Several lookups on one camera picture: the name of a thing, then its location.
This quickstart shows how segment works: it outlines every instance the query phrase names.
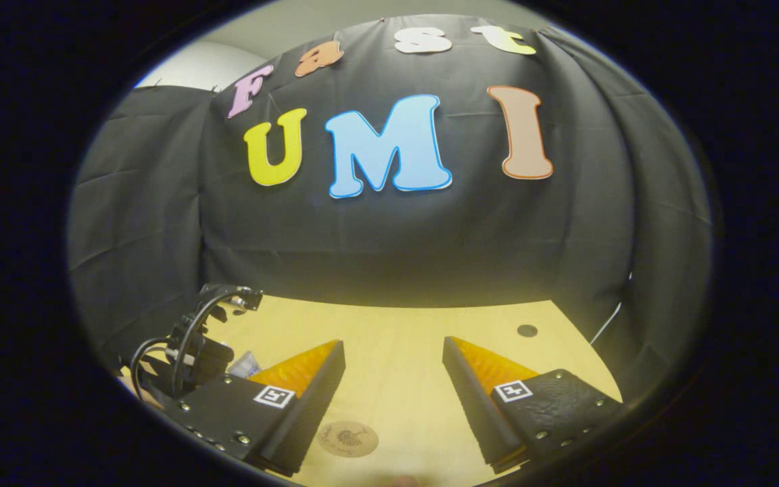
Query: white wall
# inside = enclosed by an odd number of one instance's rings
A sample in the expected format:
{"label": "white wall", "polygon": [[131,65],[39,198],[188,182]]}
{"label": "white wall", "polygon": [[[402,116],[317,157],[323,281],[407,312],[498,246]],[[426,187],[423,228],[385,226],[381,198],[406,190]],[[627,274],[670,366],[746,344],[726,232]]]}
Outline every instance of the white wall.
{"label": "white wall", "polygon": [[173,53],[135,87],[182,86],[226,89],[266,59],[226,44],[197,41]]}

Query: white cable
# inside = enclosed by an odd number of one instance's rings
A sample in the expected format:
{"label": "white cable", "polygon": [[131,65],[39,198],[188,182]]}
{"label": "white cable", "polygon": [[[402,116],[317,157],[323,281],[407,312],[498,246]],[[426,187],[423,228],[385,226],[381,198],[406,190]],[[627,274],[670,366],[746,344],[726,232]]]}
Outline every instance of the white cable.
{"label": "white cable", "polygon": [[590,345],[594,345],[594,340],[596,340],[597,337],[600,336],[600,333],[602,333],[603,330],[606,329],[606,327],[609,326],[609,323],[612,323],[612,318],[615,318],[615,315],[618,314],[618,310],[619,309],[621,309],[621,303],[618,303],[618,307],[615,308],[615,312],[612,312],[612,315],[611,315],[611,317],[609,317],[609,320],[606,320],[606,323],[603,323],[603,326],[600,327],[600,331],[598,331],[597,334],[594,335],[594,338],[591,339]]}

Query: round coaster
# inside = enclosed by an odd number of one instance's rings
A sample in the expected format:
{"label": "round coaster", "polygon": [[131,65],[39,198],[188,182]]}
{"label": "round coaster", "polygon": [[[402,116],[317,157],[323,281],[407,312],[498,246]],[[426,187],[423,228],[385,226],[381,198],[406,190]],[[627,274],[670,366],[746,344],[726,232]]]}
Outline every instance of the round coaster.
{"label": "round coaster", "polygon": [[364,457],[377,448],[377,434],[363,423],[336,421],[321,428],[318,443],[338,457]]}

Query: ceiling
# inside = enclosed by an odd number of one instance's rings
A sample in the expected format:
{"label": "ceiling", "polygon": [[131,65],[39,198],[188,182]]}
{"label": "ceiling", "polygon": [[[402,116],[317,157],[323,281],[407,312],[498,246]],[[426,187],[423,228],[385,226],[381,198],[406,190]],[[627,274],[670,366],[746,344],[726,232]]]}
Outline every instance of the ceiling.
{"label": "ceiling", "polygon": [[244,13],[201,40],[269,59],[341,28],[419,14],[480,16],[532,30],[550,24],[528,8],[507,0],[278,0]]}

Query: wooden table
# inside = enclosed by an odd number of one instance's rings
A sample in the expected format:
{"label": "wooden table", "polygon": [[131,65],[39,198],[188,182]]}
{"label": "wooden table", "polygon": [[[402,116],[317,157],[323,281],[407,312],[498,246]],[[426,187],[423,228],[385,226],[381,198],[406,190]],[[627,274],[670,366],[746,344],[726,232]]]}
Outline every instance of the wooden table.
{"label": "wooden table", "polygon": [[[552,302],[478,308],[370,308],[265,296],[257,312],[228,323],[210,318],[207,336],[251,350],[263,368],[329,340],[344,341],[347,367],[321,427],[350,420],[377,432],[364,457],[338,457],[312,443],[291,480],[313,487],[380,487],[412,475],[423,487],[461,487],[497,478],[483,461],[442,364],[453,335],[546,373],[565,368],[621,400],[609,370]],[[537,327],[523,337],[517,327]]]}

